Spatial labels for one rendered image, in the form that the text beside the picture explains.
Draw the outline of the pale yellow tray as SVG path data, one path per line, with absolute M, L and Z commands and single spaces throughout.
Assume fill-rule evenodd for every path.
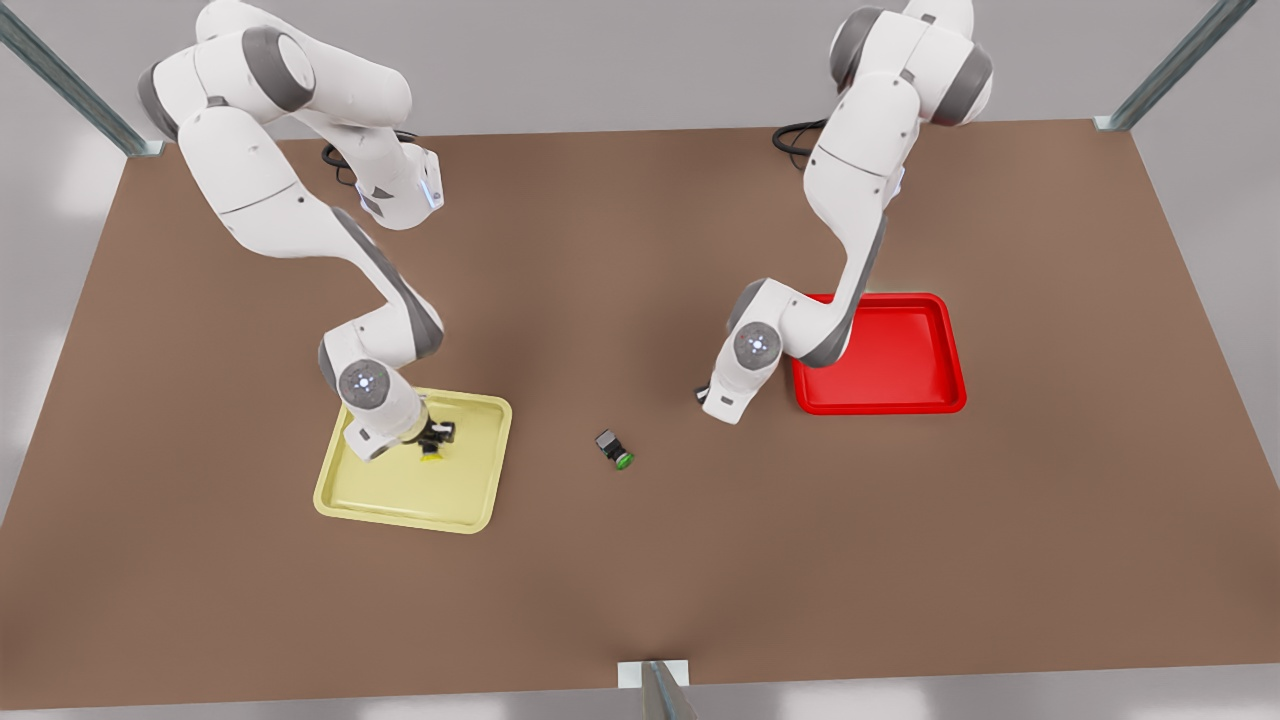
M 340 409 L 326 450 L 314 507 L 329 518 L 474 534 L 490 520 L 512 409 L 500 397 L 421 388 L 431 418 L 457 425 L 454 442 L 422 457 L 398 445 L 371 462 L 351 446 L 353 416 Z

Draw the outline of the red tray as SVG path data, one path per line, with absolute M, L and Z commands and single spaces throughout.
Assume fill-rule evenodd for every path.
M 844 356 L 791 361 L 797 406 L 817 416 L 950 414 L 966 388 L 945 301 L 934 293 L 864 293 Z

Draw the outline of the silver frame post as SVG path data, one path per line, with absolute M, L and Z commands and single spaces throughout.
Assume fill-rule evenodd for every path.
M 128 158 L 157 158 L 164 142 L 143 138 L 0 0 L 0 42 Z
M 686 659 L 625 661 L 616 667 L 620 689 L 640 689 L 643 720 L 699 720 L 685 693 L 690 685 Z
M 1092 118 L 1094 129 L 1103 133 L 1133 131 L 1257 3 L 1258 0 L 1216 0 L 1112 113 Z

